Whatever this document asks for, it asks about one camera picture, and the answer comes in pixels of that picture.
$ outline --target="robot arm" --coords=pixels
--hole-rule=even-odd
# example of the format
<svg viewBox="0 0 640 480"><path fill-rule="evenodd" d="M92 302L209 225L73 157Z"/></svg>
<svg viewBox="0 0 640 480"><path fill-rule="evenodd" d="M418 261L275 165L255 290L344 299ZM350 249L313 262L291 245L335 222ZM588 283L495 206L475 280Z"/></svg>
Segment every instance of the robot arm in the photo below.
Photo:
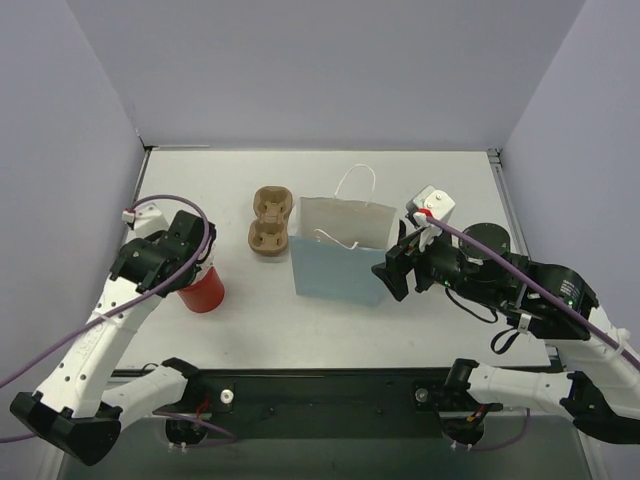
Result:
<svg viewBox="0 0 640 480"><path fill-rule="evenodd" d="M529 407L571 419L587 435L606 442L640 443L640 372L621 356L624 347L627 355L638 358L626 345L628 332L609 323L593 290L576 272L511 253L509 235L498 225L473 225L464 234L524 272L623 347L615 350L591 334L585 325L541 298L493 256L468 241L461 239L454 246L451 235L435 229L427 219L446 222L452 203L444 192L432 187L418 194L407 205L407 217L418 230L389 250L385 263L374 266L373 273L398 301L408 295L406 275L413 271L417 292L438 283L467 300L500 311L516 331L544 339L580 370L529 373L458 359L447 387L465 391L479 403ZM425 231L429 232L427 242L422 241Z"/></svg>
<svg viewBox="0 0 640 480"><path fill-rule="evenodd" d="M142 322L170 292L190 285L199 266L190 266L166 288L131 308L108 315L163 284L195 254L205 234L204 222L179 211L171 226L151 204L123 218L136 237L121 249L95 309L93 326L73 345L35 392L19 393L11 412L33 433L86 465L102 459L120 431L141 417L179 401L198 370L178 359L153 372L105 391L107 382ZM215 227L209 224L211 241Z"/></svg>

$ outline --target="white rope handle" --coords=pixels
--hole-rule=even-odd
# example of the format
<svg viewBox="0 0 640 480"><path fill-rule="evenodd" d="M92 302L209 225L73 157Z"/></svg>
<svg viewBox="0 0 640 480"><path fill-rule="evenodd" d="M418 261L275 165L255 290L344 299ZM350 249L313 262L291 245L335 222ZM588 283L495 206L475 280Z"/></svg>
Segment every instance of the white rope handle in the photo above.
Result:
<svg viewBox="0 0 640 480"><path fill-rule="evenodd" d="M327 232L325 232L324 230L321 230L319 228L316 228L314 230L314 232L318 232L318 233L322 233L323 235L325 235L329 240L333 240L334 242L336 242L338 245L340 245L342 248L346 248L347 250L354 250L357 246L358 246L358 242L354 242L353 245L351 245L350 247L347 247L344 243L341 243L340 241L336 240L335 238L333 238L331 235L329 235ZM318 235L316 235L316 238L318 239L318 241L320 241L320 237Z"/></svg>
<svg viewBox="0 0 640 480"><path fill-rule="evenodd" d="M371 198L373 197L373 192L376 189L376 172L373 171L373 168L371 168L369 165L365 165L364 163L358 163L358 164L354 165L353 167L351 167L347 171L347 173L344 174L344 177L342 177L342 180L340 180L340 183L338 184L338 188L336 188L336 191L333 194L333 199L334 200L338 197L338 192L340 191L340 188L342 187L342 184L347 179L349 174L351 172L353 172L358 167L364 167L364 168L369 169L369 171L371 172L371 175L373 175L373 184L371 185L371 194L369 195L369 199L367 200L367 203L365 204L365 206L369 205L369 203L371 203Z"/></svg>

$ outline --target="purple cable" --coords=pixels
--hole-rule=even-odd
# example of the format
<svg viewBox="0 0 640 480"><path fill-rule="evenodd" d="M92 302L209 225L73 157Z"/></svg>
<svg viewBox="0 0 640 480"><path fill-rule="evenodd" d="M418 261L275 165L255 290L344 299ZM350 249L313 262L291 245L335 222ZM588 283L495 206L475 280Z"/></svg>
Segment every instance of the purple cable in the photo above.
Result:
<svg viewBox="0 0 640 480"><path fill-rule="evenodd" d="M218 427L217 425L213 425L211 423L207 423L203 420L200 420L198 418L193 418L193 417L188 417L186 415L180 415L178 413L169 413L169 412L159 412L159 411L155 411L153 412L154 415L158 415L160 417L168 417L168 418L173 418L174 420L183 420L185 422L191 422L195 425L199 425L201 427L204 428L208 428L209 430L213 430L214 432L218 432L221 433L225 436L227 436L228 438L221 438L221 439L216 439L216 440L209 440L207 442L202 442L199 443L197 445L189 445L188 448L207 448L207 447L217 447L220 445L230 445L232 443L235 443L237 437L231 433L228 430L225 430L222 427Z"/></svg>
<svg viewBox="0 0 640 480"><path fill-rule="evenodd" d="M444 223L444 222L442 222L440 220L436 220L435 218L429 217L428 215L426 216L426 219L427 219L427 222L431 223L432 225L435 225L436 227L442 229L443 231L445 231L447 233L450 233L451 235L454 235L454 236L458 237L461 240L464 240L464 242L468 243L469 245L474 246L475 248L480 250L482 253L485 253L486 255L489 255L492 260L495 260L501 267L503 267L505 270L507 270L511 275L513 275L518 280L523 282L525 285L527 285L529 288L534 290L536 293L540 294L540 296L545 298L549 303L551 303L555 307L557 307L560 310L562 310L562 312L566 313L569 317L571 317L573 320L575 320L580 325L585 327L587 330L589 330L591 333L593 333L596 337L598 337L600 340L602 340L604 343L609 345L614 350L617 350L618 348L620 348L620 344L618 342L616 342L613 338L611 338L609 335L604 333L598 327L596 327L595 325L590 323L589 320L587 320L582 315L580 315L578 312L576 312L571 307L566 305L558 297L556 297L552 293L550 293L547 290L545 290L541 285L539 285L534 280L532 280L531 278L526 276L524 273L522 273L520 270L518 270L515 266L510 264L508 261L506 261L500 255L498 255L496 252L491 250L489 247L485 246L484 244L480 243L476 239L471 238L469 235L456 230L455 228L447 225L446 223ZM631 365L633 365L633 367L635 367L635 369L638 372L640 372L640 360L639 359L637 359L635 356L633 356L633 354L631 354L631 352L629 352L626 349L622 350L621 355Z"/></svg>
<svg viewBox="0 0 640 480"><path fill-rule="evenodd" d="M22 440L29 440L30 438L35 438L35 435L33 433L25 433L24 435L16 435L15 437L4 437L0 438L0 444L21 442Z"/></svg>
<svg viewBox="0 0 640 480"><path fill-rule="evenodd" d="M513 438L510 438L509 440L505 440L504 442L496 443L495 445L487 445L486 447L473 446L469 449L469 451L470 452L493 452L495 450L500 450L502 448L509 447L514 443L518 443L520 440L524 438L524 436L529 431L530 425L531 425L531 410L527 408L527 416L524 419L524 425L522 426L522 430L520 430L520 433L518 435L516 435ZM455 444L457 447L467 448L467 445L465 445L464 443L455 442Z"/></svg>
<svg viewBox="0 0 640 480"><path fill-rule="evenodd" d="M150 201L153 201L153 200L175 200L177 202L184 203L186 205L189 205L191 208L193 208L198 213L198 215L200 215L200 217L202 218L202 220L204 222L204 235L202 236L202 241L200 242L200 245L198 245L198 248L196 248L196 251L191 256L191 258L189 260L187 260L187 262L182 267L180 267L178 270L176 270L173 273L173 275L171 275L169 278L167 278L160 285L156 286L155 288L152 288L151 290L143 293L139 297L137 297L137 298L135 298L135 299L133 299L133 300L131 300L129 302L123 303L119 307L116 307L116 308L114 308L112 310L109 310L102 317L98 317L96 319L91 320L90 322L85 323L79 329L69 333L68 335L63 337L61 340L58 340L56 343L51 345L49 348L47 348L41 354L39 354L34 359L29 361L22 368L16 370L14 373L9 375L7 378L5 378L4 380L0 381L0 388L6 387L11 382L13 382L15 379L17 379L20 376L24 375L28 370L33 368L35 365L40 363L42 360L47 358L53 352L55 352L60 347L62 347L66 343L70 342L71 340L73 340L77 336L82 335L83 333L87 332L88 330L91 330L96 325L104 322L105 321L104 317L112 317L114 315L122 313L125 310L128 310L129 308L139 304L140 302L145 301L147 298L155 295L159 291L165 289L167 287L167 285L170 285L171 283L173 283L178 277L180 277L184 272L186 272L189 268L191 268L191 266L198 260L198 257L204 251L204 249L207 247L207 243L209 242L209 221L207 220L207 216L205 215L205 213L202 211L202 209L200 207L198 207L191 200L187 200L186 198L182 198L182 197L179 197L177 195L151 195L149 197L142 198L142 199L138 200L137 202L135 202L132 205L131 209L133 210L137 206L139 206L140 204L147 203L147 202L150 202Z"/></svg>

